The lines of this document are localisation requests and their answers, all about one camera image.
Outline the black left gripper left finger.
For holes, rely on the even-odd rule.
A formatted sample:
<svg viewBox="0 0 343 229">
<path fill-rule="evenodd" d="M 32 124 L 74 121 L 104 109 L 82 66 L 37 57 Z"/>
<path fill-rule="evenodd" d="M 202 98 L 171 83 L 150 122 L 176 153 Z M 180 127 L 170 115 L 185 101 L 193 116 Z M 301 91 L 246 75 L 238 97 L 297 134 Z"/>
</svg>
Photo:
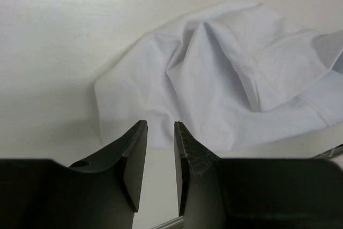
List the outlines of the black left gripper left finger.
<svg viewBox="0 0 343 229">
<path fill-rule="evenodd" d="M 1 160 L 1 228 L 131 228 L 138 212 L 147 122 L 66 167 Z"/>
</svg>

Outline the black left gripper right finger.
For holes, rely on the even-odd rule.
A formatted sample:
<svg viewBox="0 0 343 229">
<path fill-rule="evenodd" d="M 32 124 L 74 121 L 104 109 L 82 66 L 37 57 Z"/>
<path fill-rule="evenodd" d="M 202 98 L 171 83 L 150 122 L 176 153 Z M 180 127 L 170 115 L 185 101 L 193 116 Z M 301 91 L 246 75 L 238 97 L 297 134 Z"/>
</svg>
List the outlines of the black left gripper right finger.
<svg viewBox="0 0 343 229">
<path fill-rule="evenodd" d="M 220 158 L 174 124 L 184 228 L 342 228 L 342 169 L 324 159 Z"/>
</svg>

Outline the white skirt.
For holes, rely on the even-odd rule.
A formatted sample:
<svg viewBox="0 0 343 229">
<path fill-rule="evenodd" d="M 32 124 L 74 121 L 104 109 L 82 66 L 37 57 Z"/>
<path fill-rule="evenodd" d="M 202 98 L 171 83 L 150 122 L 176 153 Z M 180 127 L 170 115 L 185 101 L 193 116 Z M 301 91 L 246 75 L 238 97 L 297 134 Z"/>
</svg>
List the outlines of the white skirt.
<svg viewBox="0 0 343 229">
<path fill-rule="evenodd" d="M 105 143 L 139 120 L 152 147 L 176 121 L 215 151 L 274 142 L 342 122 L 342 31 L 221 4 L 142 36 L 94 89 Z"/>
</svg>

